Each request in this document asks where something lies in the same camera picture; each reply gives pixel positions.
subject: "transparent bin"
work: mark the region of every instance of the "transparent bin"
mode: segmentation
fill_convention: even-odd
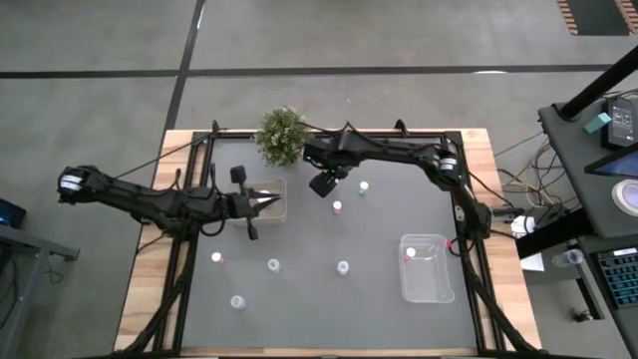
[[[455,300],[446,265],[446,242],[440,234],[406,234],[401,238],[399,265],[404,299],[412,303]]]
[[[246,182],[244,185],[257,191],[267,190],[270,193],[281,194],[280,200],[261,211],[257,218],[252,219],[253,224],[278,224],[286,221],[286,181],[284,179],[279,178],[268,182],[256,183]],[[239,192],[239,184],[231,183],[226,187],[226,192],[233,191]],[[251,203],[256,204],[257,199],[253,199]],[[227,222],[234,225],[246,226],[246,218],[228,219]]]

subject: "green plant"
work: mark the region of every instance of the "green plant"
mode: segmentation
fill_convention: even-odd
[[[308,138],[305,118],[294,109],[283,107],[266,113],[261,130],[255,134],[259,151],[269,166],[288,166],[297,161]]]

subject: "keyboard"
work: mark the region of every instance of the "keyboard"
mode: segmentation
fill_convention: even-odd
[[[597,256],[616,306],[638,305],[638,248],[601,252]]]

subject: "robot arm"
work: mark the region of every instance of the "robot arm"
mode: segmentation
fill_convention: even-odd
[[[464,212],[467,233],[472,238],[488,238],[491,226],[489,208],[475,199],[463,183],[457,156],[438,144],[417,145],[398,141],[374,141],[356,131],[344,131],[328,142],[311,138],[306,141],[303,160],[323,172],[310,182],[310,187],[325,197],[363,160],[378,160],[421,168],[440,190],[452,194]]]
[[[58,179],[58,193],[62,203],[100,202],[128,212],[139,222],[149,220],[169,235],[179,235],[191,225],[202,226],[228,218],[250,220],[280,198],[279,194],[244,187],[243,167],[231,169],[230,175],[233,182],[239,183],[240,193],[222,193],[214,182],[212,187],[156,190],[114,179],[93,166],[79,166],[64,169]],[[270,199],[253,205],[254,198]],[[252,226],[249,234],[251,239],[257,239]]]

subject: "clear plastic container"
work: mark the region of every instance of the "clear plastic container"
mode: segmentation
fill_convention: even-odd
[[[569,249],[560,254],[556,254],[551,258],[551,263],[558,267],[563,268],[570,265],[580,264],[585,259],[585,255],[580,249]]]
[[[268,208],[261,211],[257,218],[252,219],[253,224],[278,224],[286,221],[286,181],[284,179],[275,179],[269,182],[246,183],[246,187],[251,187],[257,191],[268,191],[269,193],[281,194],[281,199],[271,204]],[[226,192],[239,192],[239,184],[231,183],[226,187]],[[246,226],[245,218],[228,219],[229,223],[234,225]]]
[[[412,303],[451,303],[446,238],[440,234],[406,234],[399,243],[401,291]]]

